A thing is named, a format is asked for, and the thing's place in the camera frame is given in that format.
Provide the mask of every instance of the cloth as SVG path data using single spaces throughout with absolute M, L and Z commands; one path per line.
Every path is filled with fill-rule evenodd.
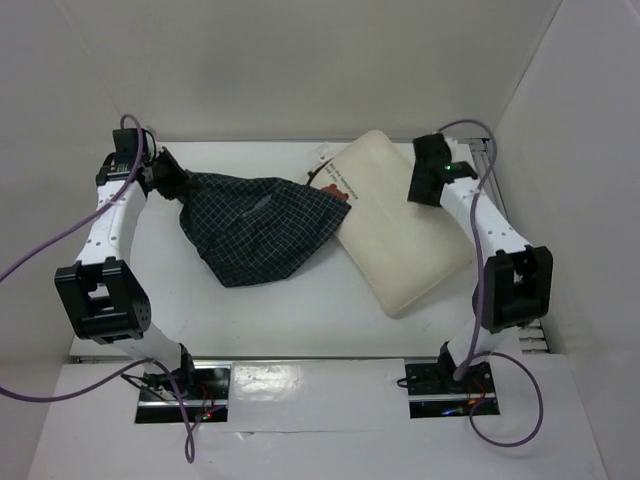
M 329 193 L 281 178 L 185 173 L 180 226 L 225 287 L 289 277 L 329 240 L 351 208 Z

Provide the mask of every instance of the purple cable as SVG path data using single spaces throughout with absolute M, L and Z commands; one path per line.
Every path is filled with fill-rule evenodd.
M 127 188 L 129 188 L 129 185 L 131 184 L 131 182 L 135 179 L 136 174 L 138 172 L 138 169 L 140 167 L 140 163 L 142 162 L 142 142 L 143 142 L 143 135 L 144 135 L 144 132 L 142 130 L 142 126 L 140 125 L 140 122 L 138 121 L 138 119 L 136 117 L 134 117 L 133 115 L 129 114 L 129 113 L 124 114 L 122 116 L 122 118 L 120 119 L 120 128 L 124 128 L 124 124 L 125 124 L 127 119 L 130 119 L 131 121 L 133 121 L 133 123 L 136 126 L 136 130 L 138 131 L 138 151 L 136 152 L 136 158 L 135 158 L 135 161 L 133 163 L 133 167 L 131 169 L 131 172 L 129 173 L 129 176 L 127 177 L 126 181 L 124 182 L 124 185 L 122 185 L 120 190 L 118 190 L 116 192 L 116 194 L 113 196 L 113 198 L 111 199 L 110 202 L 107 202 L 105 205 L 100 207 L 98 210 L 96 210 L 95 212 L 93 212 L 92 214 L 87 216 L 86 218 L 80 220 L 75 225 L 72 225 L 67 230 L 59 233 L 58 235 L 52 237 L 51 239 L 49 239 L 46 242 L 42 243 L 41 245 L 37 246 L 36 248 L 31 250 L 29 253 L 27 253 L 26 255 L 21 257 L 20 259 L 18 259 L 13 265 L 9 266 L 9 268 L 7 268 L 2 273 L 0 273 L 0 283 L 2 283 L 4 280 L 6 280 L 6 278 L 9 275 L 11 275 L 18 268 L 20 268 L 27 261 L 29 261 L 31 258 L 35 257 L 37 254 L 39 254 L 43 250 L 45 250 L 48 247 L 50 247 L 51 245 L 59 242 L 63 238 L 68 237 L 72 233 L 78 231 L 79 229 L 81 229 L 82 227 L 87 225 L 92 220 L 95 220 L 96 218 L 98 218 L 104 212 L 109 210 L 109 208 L 111 208 L 113 203 L 118 201 L 118 199 L 126 192 Z M 29 395 L 22 395 L 22 394 L 19 394 L 19 393 L 11 392 L 11 391 L 9 391 L 6 388 L 3 388 L 1 386 L 0 386 L 0 395 L 4 395 L 5 397 L 11 398 L 13 400 L 18 400 L 18 401 L 21 401 L 21 402 L 29 402 L 29 403 L 61 402 L 63 400 L 70 400 L 72 398 L 76 398 L 76 397 L 79 397 L 81 395 L 84 395 L 85 393 L 89 393 L 89 392 L 95 390 L 96 388 L 101 387 L 105 383 L 110 382 L 114 378 L 118 378 L 121 374 L 127 372 L 128 370 L 131 370 L 132 368 L 137 367 L 138 365 L 142 365 L 144 363 L 154 363 L 155 365 L 157 365 L 167 375 L 167 378 L 169 379 L 169 382 L 171 383 L 171 388 L 173 389 L 173 393 L 175 394 L 176 400 L 178 401 L 178 406 L 180 408 L 180 413 L 182 415 L 182 420 L 184 421 L 185 427 L 187 429 L 187 439 L 186 439 L 185 445 L 184 445 L 184 453 L 185 453 L 185 456 L 187 457 L 187 461 L 189 463 L 193 463 L 193 461 L 195 459 L 195 442 L 194 442 L 194 439 L 193 439 L 193 431 L 195 430 L 195 427 L 197 426 L 197 423 L 196 423 L 196 425 L 194 425 L 194 427 L 191 427 L 191 425 L 189 425 L 189 417 L 187 416 L 187 410 L 185 409 L 184 401 L 182 400 L 182 395 L 180 394 L 180 389 L 178 388 L 178 384 L 176 383 L 176 381 L 173 378 L 173 375 L 171 374 L 169 369 L 167 369 L 167 367 L 165 367 L 162 363 L 158 362 L 157 360 L 153 360 L 153 359 L 137 360 L 137 361 L 135 361 L 133 363 L 130 363 L 126 367 L 121 368 L 117 372 L 112 373 L 111 375 L 109 375 L 108 377 L 100 380 L 99 382 L 94 383 L 93 385 L 89 385 L 88 387 L 83 388 L 81 390 L 78 390 L 77 392 L 67 393 L 67 394 L 64 394 L 64 395 L 59 395 L 57 397 L 32 397 L 32 396 L 29 396 Z
M 456 381 L 460 381 L 462 378 L 464 378 L 469 368 L 469 365 L 473 360 L 475 360 L 478 357 L 486 356 L 489 354 L 489 353 L 478 353 L 478 354 L 475 353 L 476 347 L 478 346 L 478 335 L 480 335 L 480 326 L 482 325 L 482 312 L 484 310 L 484 290 L 485 290 L 484 258 L 482 254 L 482 243 L 480 241 L 480 233 L 478 232 L 476 210 L 478 208 L 478 200 L 480 199 L 480 192 L 484 188 L 484 184 L 487 182 L 487 180 L 489 179 L 489 176 L 493 172 L 493 168 L 496 164 L 496 159 L 498 157 L 498 143 L 496 142 L 496 137 L 493 134 L 493 131 L 483 122 L 480 122 L 478 120 L 474 120 L 471 118 L 456 120 L 454 122 L 447 123 L 446 125 L 443 125 L 442 127 L 440 127 L 438 129 L 438 133 L 441 133 L 443 130 L 446 130 L 449 127 L 453 127 L 455 125 L 460 125 L 460 124 L 477 125 L 482 129 L 484 129 L 485 132 L 487 132 L 487 135 L 489 135 L 489 139 L 491 140 L 491 158 L 489 159 L 489 166 L 487 167 L 486 172 L 484 172 L 484 175 L 480 177 L 480 182 L 478 183 L 478 189 L 476 193 L 473 195 L 473 199 L 471 200 L 470 223 L 471 223 L 471 232 L 473 233 L 473 242 L 476 247 L 476 258 L 478 263 L 478 300 L 475 305 L 476 318 L 473 324 L 473 334 L 471 335 L 471 343 L 469 345 L 469 352 L 467 353 L 467 358 L 460 364 L 458 368 L 456 368 L 455 372 L 453 373 L 453 379 Z M 480 438 L 482 438 L 486 442 L 489 442 L 491 445 L 496 445 L 498 447 L 518 447 L 520 445 L 524 445 L 525 443 L 531 441 L 540 431 L 540 427 L 542 426 L 542 419 L 544 416 L 542 392 L 540 391 L 540 386 L 538 385 L 538 382 L 534 378 L 533 374 L 521 362 L 519 362 L 518 360 L 516 360 L 515 358 L 507 354 L 500 353 L 500 352 L 493 352 L 491 353 L 491 355 L 506 358 L 507 360 L 512 361 L 513 363 L 518 365 L 522 370 L 524 370 L 524 372 L 527 374 L 529 379 L 531 379 L 531 382 L 533 383 L 533 386 L 536 389 L 536 394 L 538 396 L 538 409 L 539 409 L 538 423 L 536 424 L 536 427 L 534 428 L 533 432 L 531 432 L 531 434 L 526 438 L 524 438 L 523 440 L 520 440 L 518 442 L 513 442 L 513 443 L 501 443 L 495 440 L 491 440 L 489 437 L 481 433 L 476 427 L 476 424 L 473 420 L 473 414 L 476 408 L 478 408 L 478 406 L 481 405 L 483 402 L 479 402 L 471 408 L 471 411 L 469 412 L 469 421 L 471 422 L 471 426 L 473 430 L 480 436 Z
M 519 447 L 519 446 L 524 445 L 525 443 L 528 443 L 531 440 L 533 440 L 533 438 L 540 431 L 540 427 L 542 427 L 542 420 L 544 419 L 544 403 L 542 401 L 542 392 L 540 391 L 540 385 L 538 385 L 538 382 L 536 381 L 536 379 L 533 376 L 533 374 L 531 373 L 531 371 L 527 367 L 525 367 L 522 364 L 522 362 L 520 362 L 519 360 L 516 360 L 511 355 L 507 355 L 506 353 L 501 353 L 501 352 L 479 353 L 477 355 L 474 355 L 472 360 L 475 359 L 475 358 L 483 357 L 483 356 L 487 356 L 487 355 L 492 355 L 494 357 L 506 358 L 507 360 L 515 363 L 518 367 L 520 367 L 524 371 L 524 373 L 527 374 L 527 376 L 529 377 L 529 380 L 531 380 L 531 383 L 533 384 L 533 388 L 536 389 L 536 397 L 538 398 L 538 421 L 536 422 L 536 426 L 531 431 L 531 433 L 529 435 L 527 435 L 526 437 L 524 437 L 522 440 L 518 440 L 517 442 L 498 442 L 496 440 L 493 440 L 493 439 L 487 437 L 484 433 L 482 433 L 478 429 L 478 427 L 476 426 L 476 422 L 473 419 L 473 415 L 475 414 L 476 409 L 480 405 L 482 405 L 484 402 L 488 401 L 488 399 L 485 399 L 485 400 L 482 400 L 482 401 L 476 403 L 475 405 L 473 405 L 473 407 L 471 407 L 471 410 L 469 411 L 469 422 L 471 422 L 471 428 L 473 428 L 473 431 L 476 432 L 481 439 L 483 439 L 487 443 L 490 443 L 491 445 L 495 445 L 496 447 L 504 447 L 504 448 Z

